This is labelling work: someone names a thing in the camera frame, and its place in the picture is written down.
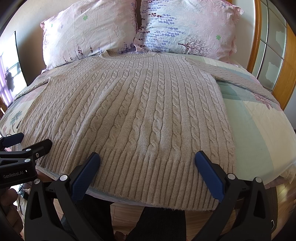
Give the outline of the pastel patchwork bed quilt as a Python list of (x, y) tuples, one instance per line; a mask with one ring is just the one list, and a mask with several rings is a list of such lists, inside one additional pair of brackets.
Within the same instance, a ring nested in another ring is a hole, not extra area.
[[(243, 68), (205, 57), (188, 56), (197, 61), (226, 69), (259, 84)], [(272, 102), (263, 96), (225, 81), (218, 80), (217, 84), (226, 107), (236, 155), (235, 170), (227, 173), (233, 173), (243, 180), (253, 180), (255, 177), (259, 177), (264, 184), (269, 184), (278, 177), (292, 182), (295, 177), (295, 132), (278, 101)], [(28, 94), (23, 94), (23, 90), (16, 97), (1, 118), (1, 134), (3, 136), (21, 132), (20, 124), (23, 118), (43, 89), (44, 87), (40, 86)], [(48, 172), (38, 164), (37, 168), (53, 179), (62, 175)], [(152, 206), (113, 197), (93, 189), (92, 186), (87, 192), (96, 198), (108, 201)]]

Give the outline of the dark trousers leg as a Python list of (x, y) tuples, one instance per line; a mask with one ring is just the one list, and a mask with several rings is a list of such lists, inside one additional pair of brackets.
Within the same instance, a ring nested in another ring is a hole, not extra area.
[(126, 240), (186, 240), (186, 214), (183, 210), (145, 207)]

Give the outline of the pink floral left pillow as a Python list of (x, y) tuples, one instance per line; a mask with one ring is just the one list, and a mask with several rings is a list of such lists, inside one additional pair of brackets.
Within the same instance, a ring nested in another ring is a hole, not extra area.
[(106, 50), (123, 54), (135, 50), (135, 1), (78, 1), (41, 22), (46, 69)]

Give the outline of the pink floral pillow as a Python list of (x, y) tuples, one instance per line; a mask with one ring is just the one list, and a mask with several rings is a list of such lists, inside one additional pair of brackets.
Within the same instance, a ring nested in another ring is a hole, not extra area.
[(41, 22), (46, 69), (106, 50), (123, 54), (135, 50), (135, 1), (78, 1)]
[(138, 50), (189, 54), (229, 62), (244, 11), (227, 1), (142, 1)]

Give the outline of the frosted glass wardrobe door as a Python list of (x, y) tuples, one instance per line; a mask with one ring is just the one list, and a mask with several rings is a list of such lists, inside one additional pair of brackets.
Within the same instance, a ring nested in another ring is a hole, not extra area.
[(261, 33), (252, 74), (273, 91), (285, 58), (287, 22), (271, 1), (261, 1)]

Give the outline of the pink floral right pillow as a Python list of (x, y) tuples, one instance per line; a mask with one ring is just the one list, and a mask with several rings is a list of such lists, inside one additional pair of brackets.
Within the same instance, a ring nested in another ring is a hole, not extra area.
[(189, 54), (229, 62), (244, 11), (227, 1), (142, 1), (138, 50)]

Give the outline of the wooden headboard frame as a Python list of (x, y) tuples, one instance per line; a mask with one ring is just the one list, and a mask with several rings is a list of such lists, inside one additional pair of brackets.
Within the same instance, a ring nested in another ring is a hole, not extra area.
[(244, 13), (232, 58), (270, 91), (282, 109), (295, 88), (295, 34), (272, 1), (231, 1)]

